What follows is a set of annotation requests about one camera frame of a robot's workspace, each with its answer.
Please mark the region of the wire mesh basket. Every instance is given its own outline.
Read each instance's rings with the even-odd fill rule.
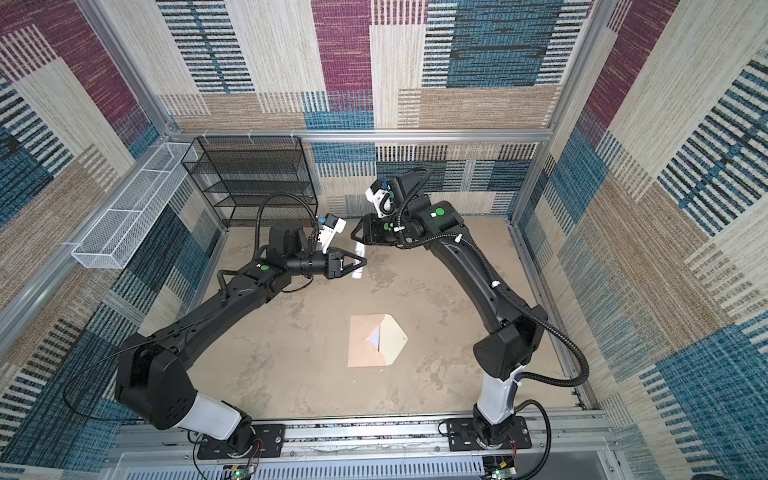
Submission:
[[[295,137],[198,137],[190,146],[196,155],[184,168],[226,227],[252,227],[259,206],[271,194],[300,198],[317,214],[317,195],[301,140]],[[278,220],[305,220],[301,204],[275,197],[264,208],[262,225]]]
[[[182,158],[193,161],[196,156],[189,144],[168,142],[158,148],[72,256],[85,268],[124,269],[187,176]]]

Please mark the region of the black metal rack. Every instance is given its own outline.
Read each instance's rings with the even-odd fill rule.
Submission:
[[[197,160],[184,162],[184,168],[226,227],[254,226],[259,206],[277,192],[296,195],[317,215],[317,194],[300,138],[198,137],[190,149]],[[276,197],[264,208],[262,225],[288,219],[311,225],[298,202]]]

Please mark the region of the white wire basket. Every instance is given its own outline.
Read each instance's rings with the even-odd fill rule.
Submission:
[[[187,175],[184,161],[195,161],[189,144],[165,143],[85,234],[72,256],[85,268],[122,270]]]

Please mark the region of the envelope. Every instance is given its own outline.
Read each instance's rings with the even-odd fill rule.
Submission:
[[[388,313],[352,315],[349,318],[349,354],[346,365],[392,365],[408,336]]]

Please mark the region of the white bottle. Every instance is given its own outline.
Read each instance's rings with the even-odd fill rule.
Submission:
[[[363,243],[355,242],[355,255],[358,257],[364,257],[366,255],[366,246]],[[364,269],[364,266],[361,266],[359,269],[352,272],[352,278],[362,278],[362,269]]]

